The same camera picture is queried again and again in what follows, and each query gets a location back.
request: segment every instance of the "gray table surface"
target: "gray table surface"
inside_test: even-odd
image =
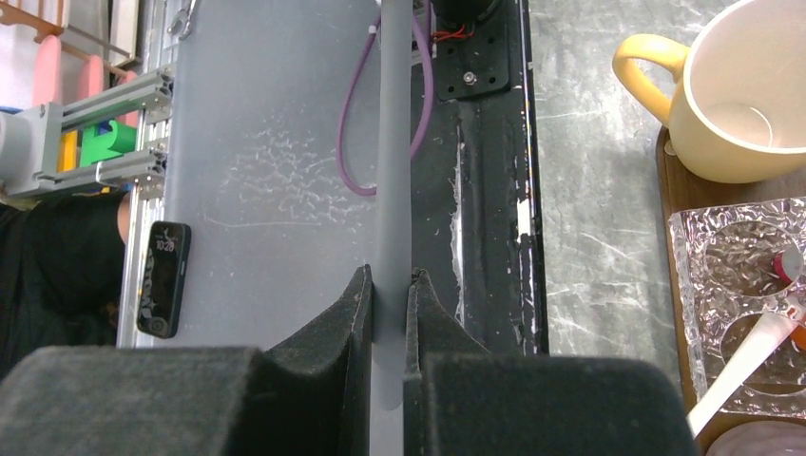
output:
[[[690,45],[732,0],[530,0],[553,354],[643,359],[679,383],[655,140],[613,52],[635,33]],[[673,83],[645,66],[666,93]]]

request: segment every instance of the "metal clip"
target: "metal clip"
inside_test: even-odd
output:
[[[103,161],[98,161],[97,163],[95,163],[95,182],[98,183],[99,185],[103,185],[104,187],[118,188],[119,185],[117,185],[117,184],[114,184],[114,183],[111,183],[111,182],[104,182],[103,180],[101,180],[101,165],[102,164],[104,164]]]
[[[193,13],[196,12],[197,0],[186,0],[182,7],[174,14],[174,19],[168,27],[168,33],[171,36],[176,36],[180,41],[187,38],[190,34],[190,23],[193,21]]]

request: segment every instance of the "black shorts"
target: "black shorts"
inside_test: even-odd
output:
[[[104,305],[120,295],[124,194],[43,201],[0,210],[0,378],[50,345],[114,343]]]

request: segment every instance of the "gray rod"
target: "gray rod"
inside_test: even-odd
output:
[[[381,4],[373,358],[376,397],[387,410],[403,401],[406,302],[412,284],[412,2]]]

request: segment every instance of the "mug handle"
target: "mug handle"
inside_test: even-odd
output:
[[[669,126],[672,101],[663,95],[635,63],[635,59],[659,65],[672,73],[675,84],[682,76],[688,47],[659,35],[633,35],[624,40],[613,55],[613,72],[632,96],[661,124]]]

